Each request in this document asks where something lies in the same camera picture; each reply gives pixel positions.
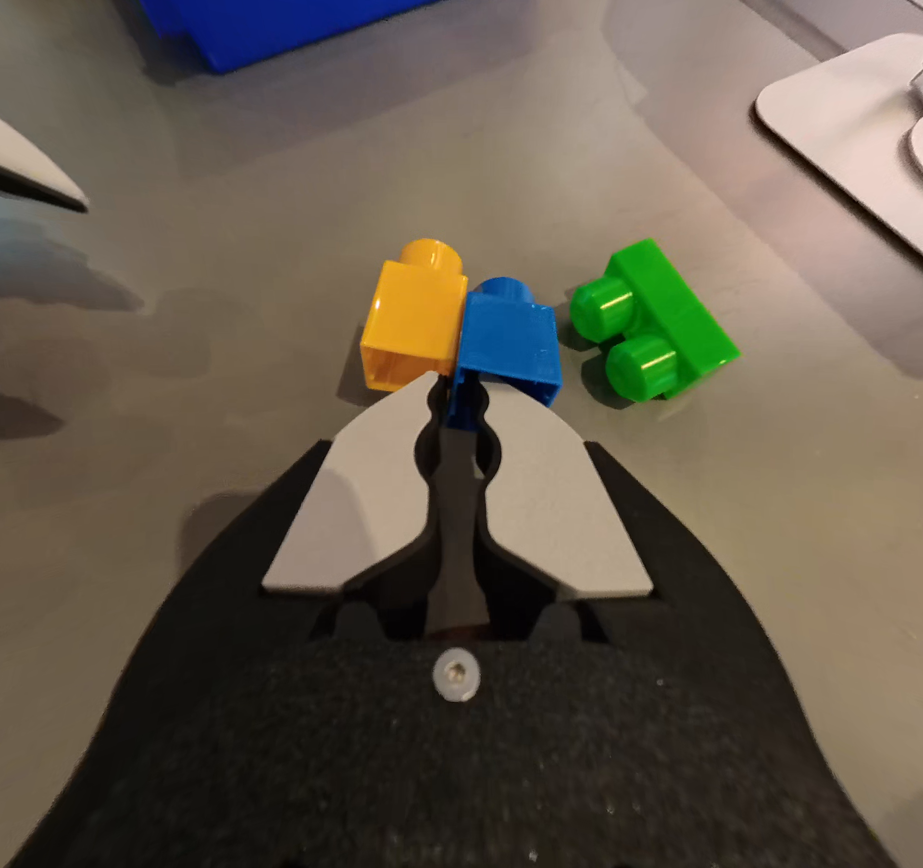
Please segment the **yellow mega block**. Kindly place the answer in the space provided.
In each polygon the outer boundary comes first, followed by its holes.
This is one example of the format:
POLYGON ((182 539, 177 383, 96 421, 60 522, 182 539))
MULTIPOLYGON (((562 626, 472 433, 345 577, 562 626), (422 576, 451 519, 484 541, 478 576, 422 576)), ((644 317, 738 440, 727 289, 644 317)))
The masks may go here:
POLYGON ((394 392, 427 372, 456 366, 468 278, 462 259, 437 239, 416 239, 386 260, 363 327, 368 389, 394 392))

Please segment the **blue mega block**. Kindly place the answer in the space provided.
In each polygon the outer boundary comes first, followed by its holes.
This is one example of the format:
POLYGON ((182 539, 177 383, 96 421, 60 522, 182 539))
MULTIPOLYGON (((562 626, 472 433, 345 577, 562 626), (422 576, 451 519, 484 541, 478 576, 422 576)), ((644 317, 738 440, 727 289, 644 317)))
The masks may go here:
POLYGON ((483 281, 466 297, 446 423, 474 430, 476 383, 490 376, 550 407, 563 385, 554 308, 512 277, 483 281))

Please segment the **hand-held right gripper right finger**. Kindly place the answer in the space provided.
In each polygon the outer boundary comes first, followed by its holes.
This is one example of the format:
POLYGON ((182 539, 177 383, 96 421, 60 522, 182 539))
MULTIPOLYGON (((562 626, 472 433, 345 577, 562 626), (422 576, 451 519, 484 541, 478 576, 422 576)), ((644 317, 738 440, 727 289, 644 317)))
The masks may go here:
POLYGON ((643 598, 652 579, 583 438, 511 386, 481 387, 475 544, 553 599, 643 598))

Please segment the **instruction board on white stand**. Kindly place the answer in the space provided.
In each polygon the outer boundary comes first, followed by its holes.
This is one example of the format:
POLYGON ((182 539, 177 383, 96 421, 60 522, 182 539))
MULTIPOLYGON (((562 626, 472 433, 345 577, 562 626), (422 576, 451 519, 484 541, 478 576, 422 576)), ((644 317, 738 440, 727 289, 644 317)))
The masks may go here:
POLYGON ((758 119, 922 252, 922 36, 894 33, 766 86, 758 119))

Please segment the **green mega block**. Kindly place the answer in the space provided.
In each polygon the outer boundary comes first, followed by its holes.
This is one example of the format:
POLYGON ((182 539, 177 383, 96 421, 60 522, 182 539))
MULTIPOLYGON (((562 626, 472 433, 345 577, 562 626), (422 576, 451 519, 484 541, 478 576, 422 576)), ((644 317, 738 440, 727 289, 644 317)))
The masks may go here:
POLYGON ((615 252, 600 277, 577 287, 570 319, 606 348, 609 386, 635 403, 675 398, 741 356, 652 239, 615 252))

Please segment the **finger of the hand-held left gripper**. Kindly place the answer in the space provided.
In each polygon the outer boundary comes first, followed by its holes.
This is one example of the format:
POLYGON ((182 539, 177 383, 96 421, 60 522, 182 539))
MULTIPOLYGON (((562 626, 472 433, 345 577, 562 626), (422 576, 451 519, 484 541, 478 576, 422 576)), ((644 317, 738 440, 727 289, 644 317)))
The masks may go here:
POLYGON ((1 194, 86 214, 81 188, 44 152, 1 121, 1 194))

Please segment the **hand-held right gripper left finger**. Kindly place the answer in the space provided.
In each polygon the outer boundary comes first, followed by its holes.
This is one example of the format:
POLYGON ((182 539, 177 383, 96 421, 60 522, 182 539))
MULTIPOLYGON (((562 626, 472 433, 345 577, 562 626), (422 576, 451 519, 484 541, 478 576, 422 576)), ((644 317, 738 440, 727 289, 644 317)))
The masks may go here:
POLYGON ((334 437, 263 577, 267 592, 343 594, 424 534, 429 486, 416 447, 441 392, 429 370, 334 437))

